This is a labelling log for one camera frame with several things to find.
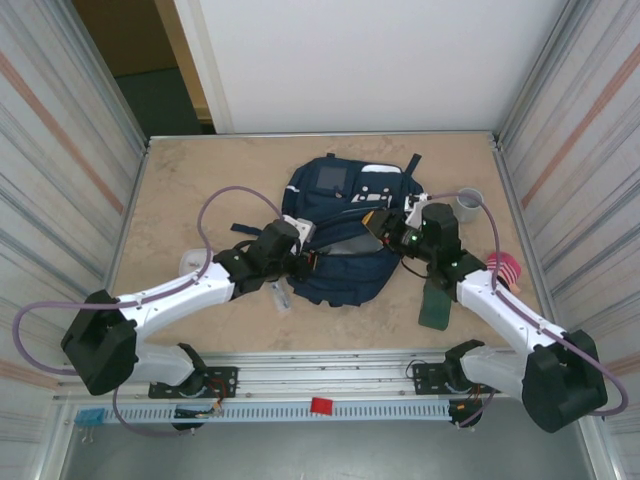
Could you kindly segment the clear packet of blue pens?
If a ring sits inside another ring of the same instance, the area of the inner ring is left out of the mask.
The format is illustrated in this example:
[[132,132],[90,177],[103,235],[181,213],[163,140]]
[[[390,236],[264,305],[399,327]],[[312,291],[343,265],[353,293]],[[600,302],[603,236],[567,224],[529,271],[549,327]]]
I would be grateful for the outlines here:
[[288,312],[291,309],[291,299],[282,280],[272,282],[270,289],[276,309],[281,313]]

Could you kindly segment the beige door frame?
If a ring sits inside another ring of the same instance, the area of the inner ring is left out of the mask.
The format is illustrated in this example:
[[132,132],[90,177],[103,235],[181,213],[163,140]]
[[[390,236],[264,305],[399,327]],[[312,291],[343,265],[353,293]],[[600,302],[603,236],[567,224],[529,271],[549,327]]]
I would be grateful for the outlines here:
[[201,123],[213,124],[174,0],[154,0],[189,98]]

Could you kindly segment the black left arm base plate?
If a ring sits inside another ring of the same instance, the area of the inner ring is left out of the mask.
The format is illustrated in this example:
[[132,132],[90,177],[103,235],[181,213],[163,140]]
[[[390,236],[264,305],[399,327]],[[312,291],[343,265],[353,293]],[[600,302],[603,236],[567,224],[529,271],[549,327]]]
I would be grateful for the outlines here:
[[238,385],[237,367],[207,367],[196,370],[182,384],[171,386],[157,382],[149,386],[151,399],[226,399],[234,398]]

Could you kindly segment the green translucent pencil case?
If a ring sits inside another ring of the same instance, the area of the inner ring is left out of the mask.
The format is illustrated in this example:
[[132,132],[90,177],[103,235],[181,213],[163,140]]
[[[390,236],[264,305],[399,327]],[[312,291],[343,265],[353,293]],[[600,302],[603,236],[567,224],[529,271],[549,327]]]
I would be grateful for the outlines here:
[[431,280],[426,280],[418,324],[433,330],[445,331],[449,326],[451,303],[445,292],[438,289]]

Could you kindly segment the blue binder clip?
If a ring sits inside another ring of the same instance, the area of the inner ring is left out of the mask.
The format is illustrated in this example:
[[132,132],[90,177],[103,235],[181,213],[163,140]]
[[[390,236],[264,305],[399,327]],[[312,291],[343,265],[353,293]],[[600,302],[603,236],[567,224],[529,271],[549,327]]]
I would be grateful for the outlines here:
[[104,423],[104,408],[81,409],[74,418],[74,425],[81,432],[81,442],[90,444],[93,442],[93,432],[96,427]]

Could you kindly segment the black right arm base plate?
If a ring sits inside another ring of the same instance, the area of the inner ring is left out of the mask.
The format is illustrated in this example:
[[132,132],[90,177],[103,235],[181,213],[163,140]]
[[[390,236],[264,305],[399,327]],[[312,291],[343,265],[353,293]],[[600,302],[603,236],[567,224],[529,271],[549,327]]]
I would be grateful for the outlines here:
[[492,388],[471,382],[459,365],[443,363],[412,362],[405,370],[413,382],[416,395],[474,395],[489,394]]

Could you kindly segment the grey plastic cup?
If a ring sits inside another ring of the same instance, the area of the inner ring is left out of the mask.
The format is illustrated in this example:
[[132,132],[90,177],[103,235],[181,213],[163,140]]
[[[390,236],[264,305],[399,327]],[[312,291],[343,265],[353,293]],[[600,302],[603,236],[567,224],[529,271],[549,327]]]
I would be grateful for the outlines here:
[[453,212],[460,223],[472,222],[482,210],[482,194],[474,188],[463,188],[453,201]]

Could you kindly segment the aluminium mounting rails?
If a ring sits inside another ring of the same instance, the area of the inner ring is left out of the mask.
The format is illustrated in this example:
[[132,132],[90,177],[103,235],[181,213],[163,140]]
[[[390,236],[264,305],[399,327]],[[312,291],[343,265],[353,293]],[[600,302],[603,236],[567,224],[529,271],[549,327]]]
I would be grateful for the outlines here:
[[202,353],[203,362],[239,369],[235,402],[393,400],[415,397],[409,363],[440,363],[445,350],[378,349]]

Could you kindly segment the navy blue student backpack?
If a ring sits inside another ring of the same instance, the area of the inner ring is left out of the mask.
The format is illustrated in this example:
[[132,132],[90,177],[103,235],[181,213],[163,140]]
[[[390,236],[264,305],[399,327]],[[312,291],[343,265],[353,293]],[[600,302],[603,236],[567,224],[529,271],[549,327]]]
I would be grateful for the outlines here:
[[303,250],[319,254],[305,281],[287,282],[293,293],[319,305],[360,306],[373,300],[400,263],[362,224],[372,210],[404,210],[405,197],[424,192],[412,177],[421,160],[408,166],[343,159],[332,153],[297,168],[287,183],[281,212],[316,225]]

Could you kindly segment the pink striped soft doll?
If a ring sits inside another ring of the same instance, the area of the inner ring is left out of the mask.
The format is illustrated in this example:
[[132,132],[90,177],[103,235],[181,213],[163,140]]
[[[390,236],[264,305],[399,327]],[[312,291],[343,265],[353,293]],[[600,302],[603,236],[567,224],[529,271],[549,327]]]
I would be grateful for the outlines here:
[[500,268],[498,269],[498,281],[512,294],[519,295],[521,289],[518,286],[518,281],[522,274],[521,265],[509,253],[502,252],[497,254],[496,252],[493,252],[487,258],[486,264],[488,269],[495,270],[497,262],[500,262]]

